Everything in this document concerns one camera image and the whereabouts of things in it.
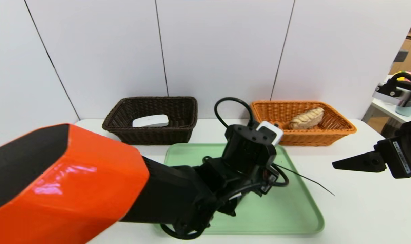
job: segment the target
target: white device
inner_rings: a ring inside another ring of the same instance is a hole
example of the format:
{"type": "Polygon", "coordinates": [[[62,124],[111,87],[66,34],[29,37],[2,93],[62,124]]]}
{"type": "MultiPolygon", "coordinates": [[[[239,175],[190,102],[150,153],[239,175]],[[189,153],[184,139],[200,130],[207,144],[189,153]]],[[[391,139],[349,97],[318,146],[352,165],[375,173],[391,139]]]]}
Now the white device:
{"type": "Polygon", "coordinates": [[[169,120],[166,114],[145,116],[134,119],[132,122],[133,127],[162,127],[167,126],[168,124],[169,120]]]}
{"type": "Polygon", "coordinates": [[[260,125],[257,127],[257,131],[260,130],[261,127],[266,127],[269,130],[273,131],[276,134],[275,140],[273,140],[272,145],[276,146],[280,141],[282,136],[284,135],[284,131],[281,130],[280,128],[272,125],[271,123],[267,121],[263,121],[260,123],[260,125]]]}

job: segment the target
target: brown wicker basket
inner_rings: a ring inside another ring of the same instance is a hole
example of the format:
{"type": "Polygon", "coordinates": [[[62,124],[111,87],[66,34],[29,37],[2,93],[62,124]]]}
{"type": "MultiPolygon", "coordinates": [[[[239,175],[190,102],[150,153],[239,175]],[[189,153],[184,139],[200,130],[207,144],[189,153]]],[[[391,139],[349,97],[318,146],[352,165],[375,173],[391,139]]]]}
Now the brown wicker basket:
{"type": "Polygon", "coordinates": [[[129,145],[186,143],[198,119],[194,97],[130,97],[121,99],[103,122],[103,129],[129,145]],[[134,119],[166,114],[165,127],[132,127],[134,119]]]}

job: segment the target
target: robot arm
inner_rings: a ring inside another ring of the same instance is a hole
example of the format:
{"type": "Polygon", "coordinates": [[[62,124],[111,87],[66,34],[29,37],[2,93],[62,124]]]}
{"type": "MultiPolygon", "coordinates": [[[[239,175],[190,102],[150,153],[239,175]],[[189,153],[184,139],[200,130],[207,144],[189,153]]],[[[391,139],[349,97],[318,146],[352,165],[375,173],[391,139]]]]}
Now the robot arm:
{"type": "MultiPolygon", "coordinates": [[[[411,83],[397,81],[400,77],[411,82],[411,74],[397,73],[385,85],[376,88],[375,96],[397,105],[411,105],[411,97],[397,89],[401,87],[411,91],[411,83]]],[[[402,124],[395,137],[377,142],[374,151],[332,163],[336,169],[366,172],[382,172],[387,168],[385,164],[394,178],[411,177],[411,121],[402,124]]]]}
{"type": "Polygon", "coordinates": [[[20,137],[0,147],[0,243],[86,243],[116,221],[196,238],[216,211],[235,216],[248,192],[288,184],[273,164],[280,129],[251,119],[225,136],[222,156],[196,167],[162,165],[74,125],[20,137]]]}

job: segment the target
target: white wall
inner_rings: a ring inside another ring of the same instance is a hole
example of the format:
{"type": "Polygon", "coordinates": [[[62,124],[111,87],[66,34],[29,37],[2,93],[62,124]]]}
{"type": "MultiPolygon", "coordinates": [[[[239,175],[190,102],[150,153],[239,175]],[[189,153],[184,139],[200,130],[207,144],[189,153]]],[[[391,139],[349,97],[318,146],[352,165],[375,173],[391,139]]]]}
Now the white wall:
{"type": "MultiPolygon", "coordinates": [[[[170,96],[194,96],[199,118],[216,101],[269,100],[293,0],[157,0],[170,96]]],[[[219,106],[223,118],[246,109],[219,106]]]]}
{"type": "Polygon", "coordinates": [[[81,119],[130,96],[166,96],[154,0],[27,0],[81,119]]]}
{"type": "Polygon", "coordinates": [[[362,118],[411,26],[411,0],[296,0],[273,100],[362,118]]]}
{"type": "Polygon", "coordinates": [[[77,121],[23,0],[0,0],[0,145],[77,121]]]}

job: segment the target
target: panel seam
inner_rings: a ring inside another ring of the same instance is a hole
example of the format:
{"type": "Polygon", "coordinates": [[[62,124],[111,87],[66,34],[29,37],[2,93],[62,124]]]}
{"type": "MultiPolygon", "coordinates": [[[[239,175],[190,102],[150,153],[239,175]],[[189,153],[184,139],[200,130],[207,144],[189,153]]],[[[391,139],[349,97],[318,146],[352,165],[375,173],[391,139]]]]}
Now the panel seam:
{"type": "Polygon", "coordinates": [[[279,72],[279,67],[280,67],[280,65],[281,65],[282,55],[283,55],[283,53],[284,53],[284,47],[286,46],[286,40],[287,40],[288,30],[290,29],[291,17],[293,16],[293,10],[294,10],[294,5],[295,5],[295,3],[296,3],[296,0],[293,1],[293,6],[291,7],[291,14],[290,14],[290,18],[289,18],[289,20],[288,20],[286,37],[284,38],[284,43],[283,43],[283,45],[282,45],[281,55],[279,56],[278,68],[277,68],[277,70],[276,70],[275,80],[273,81],[272,93],[270,94],[270,100],[272,100],[273,90],[275,89],[276,79],[277,79],[277,77],[278,77],[278,72],[279,72]]]}
{"type": "Polygon", "coordinates": [[[156,6],[157,28],[159,29],[160,50],[162,51],[163,73],[165,74],[165,84],[167,86],[167,96],[170,96],[170,92],[168,90],[167,69],[165,68],[165,58],[163,56],[162,34],[160,33],[160,22],[159,22],[159,13],[157,11],[157,0],[154,0],[154,5],[156,6]]]}
{"type": "Polygon", "coordinates": [[[58,71],[56,70],[55,65],[52,62],[52,58],[50,57],[49,52],[47,51],[46,45],[44,44],[43,39],[41,38],[40,32],[38,31],[37,25],[35,24],[34,18],[32,17],[31,11],[29,10],[29,6],[27,5],[26,0],[24,0],[24,4],[26,5],[27,11],[29,12],[29,16],[31,16],[32,23],[34,23],[35,30],[37,31],[38,37],[40,37],[40,41],[43,44],[44,50],[46,51],[46,54],[47,54],[47,57],[49,58],[50,63],[52,64],[53,70],[55,71],[56,76],[58,76],[58,80],[61,83],[61,86],[62,86],[62,88],[63,88],[70,104],[71,104],[71,107],[74,110],[74,113],[76,113],[77,119],[80,120],[79,114],[77,113],[76,109],[74,108],[74,105],[71,102],[70,96],[67,93],[67,90],[65,89],[64,84],[62,83],[61,78],[59,77],[58,71]]]}

